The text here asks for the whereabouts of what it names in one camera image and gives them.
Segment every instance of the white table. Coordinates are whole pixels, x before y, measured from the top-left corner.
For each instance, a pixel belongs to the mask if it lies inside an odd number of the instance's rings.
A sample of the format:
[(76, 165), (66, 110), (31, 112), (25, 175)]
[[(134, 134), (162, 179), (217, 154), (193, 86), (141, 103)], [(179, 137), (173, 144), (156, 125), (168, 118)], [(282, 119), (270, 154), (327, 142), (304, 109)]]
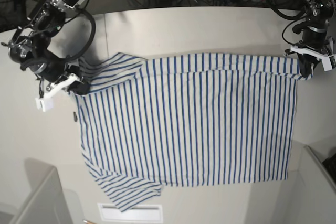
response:
[[(94, 61), (107, 59), (116, 52), (148, 58), (184, 52), (281, 56), (288, 48), (281, 39), (281, 32), (288, 22), (262, 8), (135, 10), (98, 15), (96, 21), (97, 34), (86, 53)], [(62, 56), (76, 52), (85, 43), (89, 28), (89, 23), (83, 19), (74, 20), (54, 38), (49, 49)], [(8, 41), (12, 34), (12, 31), (0, 34), (0, 41)], [(286, 33), (286, 37), (292, 41), (300, 38), (291, 32)], [(335, 81), (336, 70), (328, 73), (316, 71), (312, 80), (299, 82), (293, 135), (297, 142), (293, 146), (290, 170), (298, 166), (301, 150), (298, 142), (309, 144), (336, 135)], [(83, 165), (79, 132), (73, 121), (74, 103), (66, 95), (58, 94), (53, 110), (48, 113), (38, 111), (34, 101), (38, 82), (34, 81), (30, 71), (22, 72), (18, 64), (10, 61), (4, 47), (0, 47), (0, 87), (0, 173), (6, 174), (0, 179), (0, 203), (6, 199), (8, 204), (20, 205), (29, 193), (24, 162), (32, 157), (55, 165), (63, 186), (78, 194), (86, 218), (99, 222), (96, 203), (108, 202), (108, 199)], [(259, 194), (260, 205), (252, 212), (248, 209), (248, 195), (253, 200), (251, 185), (183, 190), (166, 188), (162, 197), (151, 202), (163, 204), (165, 223), (191, 223), (188, 214), (193, 216), (193, 220), (206, 221), (207, 217), (202, 214), (203, 205), (198, 200), (200, 197), (211, 209), (208, 211), (214, 216), (213, 223), (220, 223), (221, 218), (234, 223), (244, 223), (247, 218), (266, 223), (272, 218), (275, 208), (275, 204), (269, 203), (276, 198), (274, 186), (277, 188), (280, 184), (254, 186), (257, 190), (269, 190), (265, 195)], [(186, 202), (192, 203), (182, 208)]]

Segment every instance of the blue and white striped t-shirt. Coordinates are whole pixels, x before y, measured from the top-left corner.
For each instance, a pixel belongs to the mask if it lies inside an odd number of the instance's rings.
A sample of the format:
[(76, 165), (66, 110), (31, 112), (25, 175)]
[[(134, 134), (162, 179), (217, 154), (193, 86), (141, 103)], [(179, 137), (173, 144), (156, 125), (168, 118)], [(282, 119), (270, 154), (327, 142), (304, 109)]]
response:
[(80, 62), (85, 162), (121, 210), (163, 186), (287, 178), (298, 60), (232, 54)]

